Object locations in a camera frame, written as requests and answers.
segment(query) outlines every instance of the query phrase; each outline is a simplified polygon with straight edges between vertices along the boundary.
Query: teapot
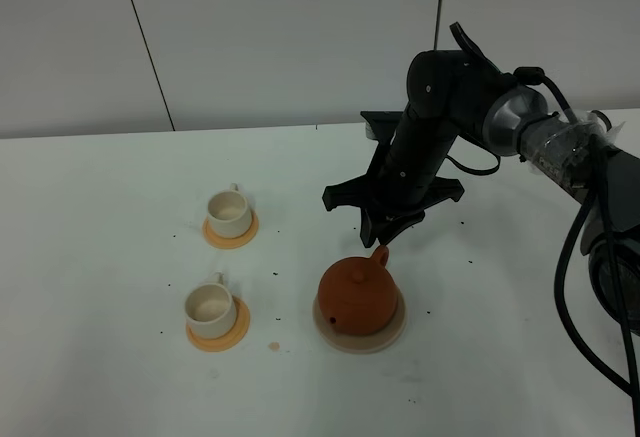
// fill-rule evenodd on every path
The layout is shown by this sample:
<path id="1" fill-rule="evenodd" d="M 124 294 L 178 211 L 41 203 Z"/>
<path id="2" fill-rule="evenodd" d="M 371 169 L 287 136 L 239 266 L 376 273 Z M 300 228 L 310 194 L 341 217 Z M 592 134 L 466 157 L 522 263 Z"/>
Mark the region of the teapot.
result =
<path id="1" fill-rule="evenodd" d="M 385 268 L 388 260 L 389 249 L 381 245 L 369 258 L 348 257 L 324 273 L 318 306 L 336 333 L 369 335 L 389 323 L 398 305 L 398 290 Z"/>

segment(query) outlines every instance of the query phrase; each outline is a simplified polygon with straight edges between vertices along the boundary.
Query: white table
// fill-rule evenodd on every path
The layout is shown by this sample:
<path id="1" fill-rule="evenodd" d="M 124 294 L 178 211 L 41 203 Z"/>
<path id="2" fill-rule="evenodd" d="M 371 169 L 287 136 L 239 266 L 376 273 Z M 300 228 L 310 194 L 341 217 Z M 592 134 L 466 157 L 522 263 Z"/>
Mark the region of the white table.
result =
<path id="1" fill-rule="evenodd" d="M 610 116 L 627 121 L 618 144 L 640 154 L 640 111 Z M 363 124 L 1 141 L 0 435 L 632 435 L 630 400 L 554 307 L 578 205 L 517 158 L 490 177 L 445 163 L 462 200 L 391 243 L 409 309 L 396 344 L 354 356 L 324 343 L 311 319 L 319 279 L 369 252 L 359 212 L 327 213 L 321 195 L 364 173 L 374 145 Z M 452 155 L 493 165 L 465 142 Z M 232 181 L 260 231 L 219 251 L 200 225 Z M 188 343 L 182 303 L 214 271 L 251 327 L 208 354 Z M 587 342 L 626 375 L 577 252 L 567 294 Z"/>

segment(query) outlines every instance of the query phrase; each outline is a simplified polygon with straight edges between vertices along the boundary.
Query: cup rim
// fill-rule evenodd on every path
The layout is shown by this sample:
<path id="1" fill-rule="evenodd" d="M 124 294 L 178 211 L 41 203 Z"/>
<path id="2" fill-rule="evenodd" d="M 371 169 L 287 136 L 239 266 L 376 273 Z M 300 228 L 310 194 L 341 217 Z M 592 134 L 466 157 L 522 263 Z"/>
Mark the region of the cup rim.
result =
<path id="1" fill-rule="evenodd" d="M 219 219 L 216 216 L 211 214 L 211 212 L 209 211 L 209 205 L 211 205 L 211 201 L 213 199 L 215 199 L 216 197 L 219 197 L 220 195 L 223 195 L 223 194 L 238 194 L 240 197 L 242 197 L 242 201 L 243 201 L 244 205 L 242 207 L 242 212 L 240 212 L 240 215 L 238 215 L 237 217 L 234 217 L 233 219 L 222 220 L 222 219 Z M 249 210 L 249 201 L 244 196 L 244 194 L 242 192 L 238 191 L 238 190 L 233 190 L 233 189 L 221 190 L 220 192 L 217 192 L 217 193 L 213 194 L 211 196 L 211 198 L 207 201 L 207 217 L 209 217 L 209 218 L 213 219 L 214 221 L 219 222 L 221 224 L 233 223 L 233 222 L 236 222 L 236 221 L 240 220 L 242 217 L 244 217 L 246 215 L 248 210 Z"/>
<path id="2" fill-rule="evenodd" d="M 222 313 L 222 315 L 220 315 L 219 317 L 216 317 L 213 320 L 195 320 L 189 315 L 189 311 L 187 310 L 187 301 L 189 300 L 189 297 L 191 297 L 194 294 L 194 292 L 197 292 L 198 290 L 204 287 L 220 287 L 222 290 L 225 291 L 225 293 L 227 294 L 227 297 L 229 298 L 229 306 L 227 307 L 227 309 Z M 187 318 L 187 321 L 189 322 L 189 324 L 203 325 L 203 324 L 214 324 L 216 322 L 221 321 L 229 314 L 229 312 L 231 312 L 231 307 L 233 307 L 234 305 L 236 305 L 236 303 L 233 301 L 233 295 L 231 295 L 231 292 L 229 291 L 229 289 L 227 289 L 227 287 L 224 284 L 220 284 L 218 282 L 203 282 L 199 284 L 197 287 L 194 287 L 193 289 L 191 289 L 191 291 L 187 294 L 187 296 L 184 299 L 183 309 L 184 309 L 184 315 Z"/>

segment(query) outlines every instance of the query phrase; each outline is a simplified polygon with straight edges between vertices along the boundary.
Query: white teacup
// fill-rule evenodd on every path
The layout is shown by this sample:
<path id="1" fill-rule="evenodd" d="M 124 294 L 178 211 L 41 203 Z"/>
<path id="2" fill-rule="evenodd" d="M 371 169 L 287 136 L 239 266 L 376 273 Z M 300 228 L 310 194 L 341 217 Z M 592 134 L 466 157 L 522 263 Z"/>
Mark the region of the white teacup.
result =
<path id="1" fill-rule="evenodd" d="M 235 239 L 249 230 L 253 221 L 251 207 L 237 184 L 231 184 L 229 190 L 209 199 L 207 221 L 211 229 L 225 239 Z"/>
<path id="2" fill-rule="evenodd" d="M 203 339 L 217 339 L 231 330 L 236 323 L 237 309 L 220 272 L 189 293 L 184 312 L 191 332 Z"/>

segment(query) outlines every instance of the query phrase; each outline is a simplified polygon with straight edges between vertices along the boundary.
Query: white wall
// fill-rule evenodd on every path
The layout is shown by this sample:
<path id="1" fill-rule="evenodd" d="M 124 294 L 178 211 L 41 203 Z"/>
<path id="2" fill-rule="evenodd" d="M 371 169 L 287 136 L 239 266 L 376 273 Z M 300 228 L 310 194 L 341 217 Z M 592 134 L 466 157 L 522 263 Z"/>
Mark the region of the white wall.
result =
<path id="1" fill-rule="evenodd" d="M 0 0 L 0 137 L 170 130 L 129 0 Z"/>
<path id="2" fill-rule="evenodd" d="M 444 0 L 440 48 L 465 31 L 503 71 L 540 66 L 576 108 L 640 107 L 640 0 Z"/>
<path id="3" fill-rule="evenodd" d="M 437 0 L 134 0 L 177 129 L 402 109 Z"/>

